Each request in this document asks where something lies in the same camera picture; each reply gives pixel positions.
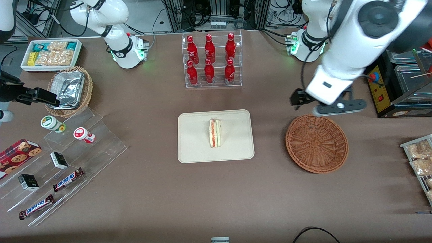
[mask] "white container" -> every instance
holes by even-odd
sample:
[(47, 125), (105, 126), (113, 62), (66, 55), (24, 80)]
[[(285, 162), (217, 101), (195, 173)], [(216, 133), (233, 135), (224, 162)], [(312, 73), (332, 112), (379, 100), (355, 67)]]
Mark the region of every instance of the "white container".
[(0, 110), (0, 122), (10, 122), (13, 120), (13, 113), (9, 110)]
[(57, 133), (64, 132), (66, 130), (66, 124), (58, 121), (54, 116), (47, 115), (41, 120), (41, 127), (48, 130), (52, 130)]
[[(73, 57), (72, 61), (70, 62), (69, 66), (52, 66), (52, 67), (41, 67), (41, 66), (28, 66), (27, 61), (29, 60), (30, 52), (33, 51), (33, 48), (35, 45), (41, 44), (41, 43), (47, 43), (51, 41), (58, 41), (58, 42), (76, 42), (75, 50), (73, 51)], [(76, 61), (78, 60), (79, 51), (81, 50), (82, 43), (77, 39), (46, 39), (46, 40), (35, 40), (30, 41), (29, 46), (27, 47), (27, 50), (25, 51), (24, 58), (21, 62), (21, 68), (28, 72), (50, 72), (50, 71), (60, 71), (69, 67), (74, 67), (76, 64)]]
[[(209, 120), (221, 121), (221, 146), (211, 148)], [(177, 159), (181, 163), (249, 160), (255, 155), (247, 110), (183, 113), (178, 117)]]
[(95, 141), (95, 135), (91, 134), (87, 129), (83, 127), (75, 129), (75, 131), (73, 132), (73, 137), (78, 140), (83, 140), (88, 144), (91, 144)]

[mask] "clear acrylic stand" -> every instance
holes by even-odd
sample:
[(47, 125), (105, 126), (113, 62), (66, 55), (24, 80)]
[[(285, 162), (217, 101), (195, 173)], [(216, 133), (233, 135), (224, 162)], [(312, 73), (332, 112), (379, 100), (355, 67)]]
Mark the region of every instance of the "clear acrylic stand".
[[(102, 117), (86, 108), (79, 114), (75, 114), (65, 121), (66, 131), (63, 133), (50, 132), (39, 142), (43, 152), (34, 161), (20, 169), (2, 184), (0, 188), (1, 202), (4, 208), (13, 214), (26, 210), (37, 202), (52, 194), (55, 200), (53, 205), (46, 206), (43, 210), (32, 214), (23, 220), (28, 226), (37, 226), (57, 208), (70, 199), (81, 188), (87, 185), (109, 163), (122, 154), (127, 148), (121, 140), (109, 131), (101, 120)], [(95, 135), (95, 141), (87, 144), (73, 137), (73, 131), (77, 127), (85, 127)], [(51, 161), (50, 153), (60, 152), (69, 164), (67, 169), (58, 169)], [(53, 185), (72, 174), (81, 167), (85, 172), (66, 188), (54, 193)], [(34, 175), (40, 188), (30, 192), (22, 189), (18, 182), (18, 175)]]
[[(228, 40), (228, 34), (234, 34), (234, 42), (236, 44), (235, 47), (235, 58), (234, 58), (234, 83), (231, 85), (225, 84), (225, 67), (226, 67), (226, 59), (225, 59), (225, 45)], [(216, 62), (213, 63), (213, 67), (215, 69), (215, 80), (213, 84), (208, 84), (205, 79), (204, 67), (205, 67), (205, 59), (206, 55), (204, 52), (204, 46), (206, 44), (206, 34), (203, 32), (194, 32), (183, 34), (182, 36), (182, 53), (183, 53), (183, 69), (184, 69), (184, 79), (186, 83), (186, 88), (211, 88), (211, 87), (233, 87), (233, 86), (242, 86), (243, 84), (243, 73), (242, 73), (242, 36), (241, 31), (221, 31), (221, 32), (211, 32), (213, 43), (215, 44), (216, 50)], [(189, 56), (187, 55), (187, 41), (186, 37), (191, 35), (194, 38), (194, 43), (198, 48), (198, 57), (200, 58), (200, 62), (198, 65), (195, 65), (195, 68), (198, 72), (198, 85), (192, 86), (187, 78), (187, 65), (186, 62), (189, 60)]]

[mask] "red cookie box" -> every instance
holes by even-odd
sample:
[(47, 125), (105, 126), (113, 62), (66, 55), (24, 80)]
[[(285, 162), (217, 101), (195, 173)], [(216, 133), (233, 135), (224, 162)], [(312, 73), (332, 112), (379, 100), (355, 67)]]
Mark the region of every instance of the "red cookie box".
[(39, 144), (21, 139), (0, 153), (0, 179), (42, 152)]

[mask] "empty wicker basket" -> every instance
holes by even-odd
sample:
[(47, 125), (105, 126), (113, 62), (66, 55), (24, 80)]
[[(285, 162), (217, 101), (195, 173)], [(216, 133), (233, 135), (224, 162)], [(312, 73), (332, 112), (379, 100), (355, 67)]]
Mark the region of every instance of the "empty wicker basket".
[(299, 116), (289, 125), (285, 145), (291, 158), (313, 173), (330, 173), (348, 156), (348, 140), (332, 120), (313, 115)]
[[(90, 77), (89, 73), (84, 68), (77, 67), (77, 66), (67, 68), (67, 69), (62, 70), (60, 72), (72, 72), (72, 71), (80, 71), (80, 72), (84, 73), (84, 75), (86, 76), (86, 79), (84, 80), (83, 94), (81, 95), (81, 104), (75, 110), (54, 110), (54, 109), (51, 109), (45, 105), (46, 110), (48, 110), (48, 112), (51, 115), (69, 118), (73, 114), (77, 113), (79, 110), (87, 107), (90, 103), (90, 100), (92, 98), (92, 92), (93, 92), (92, 77)], [(51, 79), (51, 82), (48, 84), (48, 90), (51, 89), (51, 85), (53, 84), (54, 77), (55, 77), (55, 75)]]

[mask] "red bottle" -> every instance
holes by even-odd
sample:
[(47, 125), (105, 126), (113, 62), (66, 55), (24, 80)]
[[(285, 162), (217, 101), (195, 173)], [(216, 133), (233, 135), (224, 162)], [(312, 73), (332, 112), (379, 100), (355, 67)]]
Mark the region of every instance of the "red bottle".
[(234, 83), (235, 68), (232, 65), (232, 59), (229, 59), (226, 63), (227, 65), (225, 67), (225, 83), (231, 85)]
[(200, 63), (200, 59), (198, 57), (198, 48), (197, 45), (194, 43), (194, 38), (189, 35), (187, 38), (187, 55), (189, 56), (189, 59), (194, 62), (195, 65), (198, 65)]
[(215, 44), (212, 41), (212, 35), (206, 35), (206, 45), (204, 46), (206, 52), (206, 58), (209, 58), (212, 63), (216, 61)]
[(198, 85), (198, 73), (197, 70), (194, 67), (194, 63), (191, 60), (187, 61), (187, 78), (189, 79), (189, 82), (192, 86)]
[(235, 42), (234, 42), (234, 34), (228, 34), (228, 41), (225, 46), (225, 59), (228, 61), (229, 59), (235, 58)]
[(212, 61), (209, 58), (206, 59), (204, 72), (206, 73), (206, 82), (212, 84), (215, 80), (215, 69), (213, 68)]

